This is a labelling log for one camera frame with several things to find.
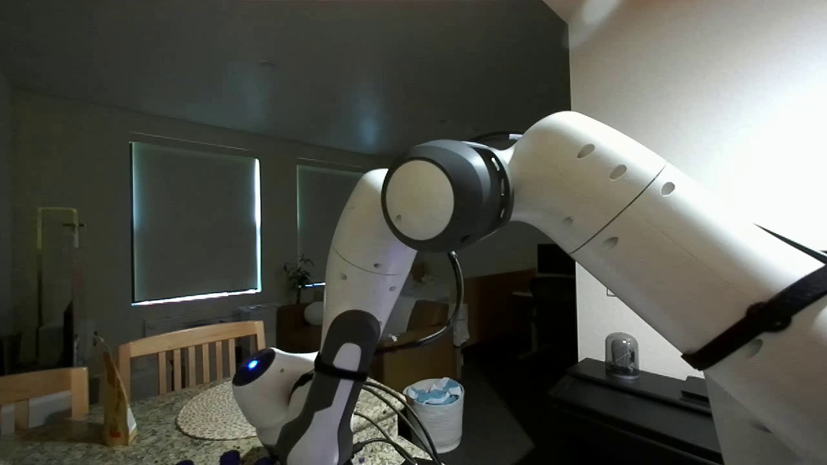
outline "black cable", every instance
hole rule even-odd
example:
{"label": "black cable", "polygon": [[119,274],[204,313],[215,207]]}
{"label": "black cable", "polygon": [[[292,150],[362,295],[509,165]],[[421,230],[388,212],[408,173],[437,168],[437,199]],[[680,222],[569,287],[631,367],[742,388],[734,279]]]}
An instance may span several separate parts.
{"label": "black cable", "polygon": [[416,346],[429,346],[434,341],[439,341],[442,336],[450,336],[452,328],[455,328],[455,320],[460,315],[460,307],[463,307],[463,300],[465,300],[465,274],[463,274],[463,266],[460,266],[460,258],[455,251],[447,251],[447,261],[450,261],[450,269],[455,271],[455,305],[452,310],[447,313],[445,318],[445,326],[439,326],[437,331],[421,336],[421,338],[414,338],[414,341],[398,341],[398,344],[380,344],[375,354],[388,354],[388,351],[403,351],[403,349],[416,349]]}
{"label": "black cable", "polygon": [[[367,380],[364,388],[367,388],[377,400],[382,400],[398,419],[403,419],[403,421],[411,426],[411,431],[414,431],[416,439],[426,447],[426,452],[429,452],[432,460],[439,460],[439,452],[437,452],[437,444],[434,444],[429,429],[421,424],[421,419],[416,416],[414,406],[408,406],[406,398],[398,398],[395,390],[390,390],[388,385],[380,385],[380,382],[375,382],[375,380]],[[385,395],[380,395],[380,393],[375,393],[375,390],[382,390],[385,395],[401,400],[406,408],[395,408]]]}

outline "white wall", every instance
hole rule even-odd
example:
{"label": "white wall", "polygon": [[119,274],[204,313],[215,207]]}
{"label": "white wall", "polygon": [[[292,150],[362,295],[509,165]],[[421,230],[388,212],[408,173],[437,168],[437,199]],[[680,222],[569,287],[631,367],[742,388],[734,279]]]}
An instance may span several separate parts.
{"label": "white wall", "polygon": [[[721,202],[827,248],[827,3],[587,0],[569,21],[571,106],[597,116]],[[646,369],[682,377],[677,351],[587,274],[581,354],[628,331]]]}
{"label": "white wall", "polygon": [[[165,307],[129,305],[129,137],[155,134],[199,145],[248,147],[261,158],[261,220],[264,220],[264,295],[222,302],[191,302]],[[354,152],[336,152],[310,145],[264,140],[243,132],[199,127],[147,114],[106,109],[96,103],[13,93],[13,214],[3,233],[13,230],[13,310],[26,328],[36,310],[36,207],[78,207],[83,220],[80,292],[75,313],[80,344],[101,331],[109,344],[165,328],[233,318],[238,307],[256,307],[256,315],[274,318],[274,307],[289,302],[282,266],[297,258],[295,168],[349,165],[370,168],[388,163]],[[494,274],[530,269],[532,233],[512,230],[468,251],[465,271]]]}
{"label": "white wall", "polygon": [[0,336],[13,328],[10,313],[10,85],[0,72]]}

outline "wooden chair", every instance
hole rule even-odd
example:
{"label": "wooden chair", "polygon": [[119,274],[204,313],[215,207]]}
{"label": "wooden chair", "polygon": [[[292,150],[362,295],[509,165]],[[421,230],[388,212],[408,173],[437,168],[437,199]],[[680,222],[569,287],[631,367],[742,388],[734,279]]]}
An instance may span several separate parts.
{"label": "wooden chair", "polygon": [[230,377],[238,344],[246,344],[246,354],[264,349],[264,323],[233,320],[127,341],[116,354],[127,395],[132,390],[132,359],[155,357],[158,390],[171,393]]}
{"label": "wooden chair", "polygon": [[13,406],[16,431],[28,429],[28,403],[54,393],[70,393],[70,413],[83,419],[88,413],[88,369],[59,367],[0,377],[0,408]]}

